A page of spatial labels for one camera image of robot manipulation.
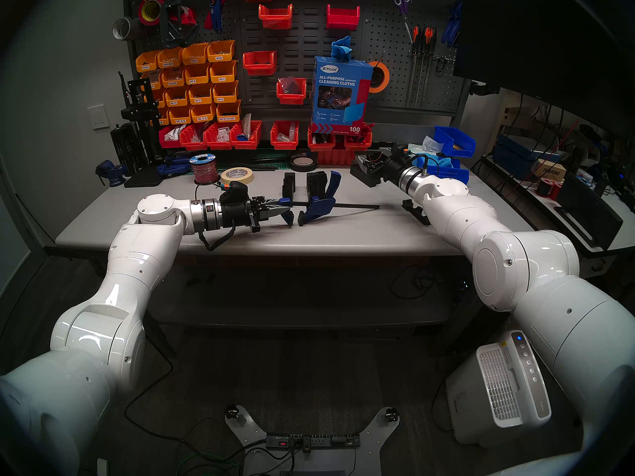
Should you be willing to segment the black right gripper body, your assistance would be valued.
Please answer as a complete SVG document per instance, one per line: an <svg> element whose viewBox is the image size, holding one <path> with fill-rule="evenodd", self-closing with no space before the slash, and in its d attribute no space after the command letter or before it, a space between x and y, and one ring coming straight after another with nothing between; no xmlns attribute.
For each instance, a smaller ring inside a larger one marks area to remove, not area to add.
<svg viewBox="0 0 635 476"><path fill-rule="evenodd" d="M383 162L381 170L381 178L384 182L390 182L395 186L399 186L402 175L411 168L409 159L402 160L394 157L388 157Z"/></svg>

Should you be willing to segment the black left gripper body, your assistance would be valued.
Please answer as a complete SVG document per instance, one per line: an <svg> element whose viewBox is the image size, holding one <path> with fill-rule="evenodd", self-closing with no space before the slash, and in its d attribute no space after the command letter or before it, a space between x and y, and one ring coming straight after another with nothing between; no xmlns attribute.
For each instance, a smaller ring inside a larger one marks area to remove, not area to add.
<svg viewBox="0 0 635 476"><path fill-rule="evenodd" d="M220 228L249 227L251 232L259 232L259 200L254 197L239 203L219 201Z"/></svg>

